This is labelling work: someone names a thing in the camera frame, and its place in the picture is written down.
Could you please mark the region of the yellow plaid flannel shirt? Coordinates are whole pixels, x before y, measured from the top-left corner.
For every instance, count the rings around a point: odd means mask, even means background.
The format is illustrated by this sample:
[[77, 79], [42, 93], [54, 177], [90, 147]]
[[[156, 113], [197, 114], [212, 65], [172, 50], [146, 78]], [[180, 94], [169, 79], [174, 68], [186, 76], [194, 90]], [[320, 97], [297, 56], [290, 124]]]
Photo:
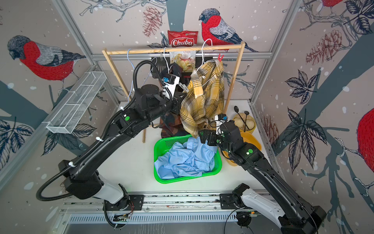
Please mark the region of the yellow plaid flannel shirt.
[[185, 131], [197, 138], [201, 130], [224, 112], [225, 84], [222, 62], [212, 59], [193, 70], [187, 95], [181, 103], [181, 122]]

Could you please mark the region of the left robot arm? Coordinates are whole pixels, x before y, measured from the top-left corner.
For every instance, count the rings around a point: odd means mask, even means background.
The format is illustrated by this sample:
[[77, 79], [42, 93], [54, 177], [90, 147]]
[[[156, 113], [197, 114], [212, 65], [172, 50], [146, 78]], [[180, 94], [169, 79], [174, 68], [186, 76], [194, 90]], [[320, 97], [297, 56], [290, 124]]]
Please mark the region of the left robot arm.
[[[158, 86], [147, 84], [137, 86], [137, 73], [143, 65], [149, 64], [156, 72], [164, 91]], [[166, 113], [178, 115], [181, 104], [186, 97], [185, 93], [171, 91], [164, 82], [156, 64], [150, 60], [141, 61], [134, 69], [133, 86], [134, 97], [123, 110], [115, 113], [106, 124], [101, 137], [81, 156], [68, 161], [60, 162], [60, 172], [47, 180], [37, 191], [39, 201], [54, 201], [70, 196], [78, 199], [97, 198], [112, 204], [118, 209], [125, 209], [130, 204], [130, 197], [121, 184], [112, 184], [106, 181], [98, 172], [100, 165], [108, 159], [119, 147], [148, 128], [152, 122]], [[67, 194], [45, 197], [44, 189], [52, 182], [63, 176], [63, 185]]]

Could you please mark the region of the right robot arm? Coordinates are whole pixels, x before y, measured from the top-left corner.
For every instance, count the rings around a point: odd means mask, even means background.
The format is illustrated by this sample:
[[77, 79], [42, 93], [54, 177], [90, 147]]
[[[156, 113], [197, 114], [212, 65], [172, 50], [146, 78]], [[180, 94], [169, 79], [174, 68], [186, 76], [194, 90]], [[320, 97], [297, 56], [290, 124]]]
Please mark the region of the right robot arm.
[[242, 183], [232, 192], [237, 207], [256, 210], [283, 234], [318, 233], [326, 212], [299, 196], [272, 168], [261, 150], [244, 142], [234, 121], [222, 123], [219, 131], [204, 129], [198, 136], [201, 143], [226, 151], [232, 161], [256, 178], [273, 197], [269, 200]]

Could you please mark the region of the light blue long-sleeve shirt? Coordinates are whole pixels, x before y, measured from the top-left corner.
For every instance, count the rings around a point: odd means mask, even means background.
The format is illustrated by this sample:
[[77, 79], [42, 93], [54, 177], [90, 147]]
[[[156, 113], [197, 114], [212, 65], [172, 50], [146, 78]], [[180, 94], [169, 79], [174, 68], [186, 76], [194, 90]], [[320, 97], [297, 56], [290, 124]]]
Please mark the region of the light blue long-sleeve shirt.
[[174, 142], [169, 150], [154, 162], [157, 177], [173, 180], [183, 177], [200, 177], [214, 171], [216, 146], [201, 143], [200, 138], [187, 137], [186, 142]]

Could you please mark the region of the white clothespin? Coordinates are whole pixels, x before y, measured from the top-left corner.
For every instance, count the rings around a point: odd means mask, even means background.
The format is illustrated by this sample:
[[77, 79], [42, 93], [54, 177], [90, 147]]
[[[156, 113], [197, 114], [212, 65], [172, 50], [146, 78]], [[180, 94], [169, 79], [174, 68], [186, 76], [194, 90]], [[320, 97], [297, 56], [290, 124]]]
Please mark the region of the white clothespin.
[[178, 85], [184, 90], [184, 92], [188, 92], [189, 91], [188, 88], [184, 84], [179, 83]]

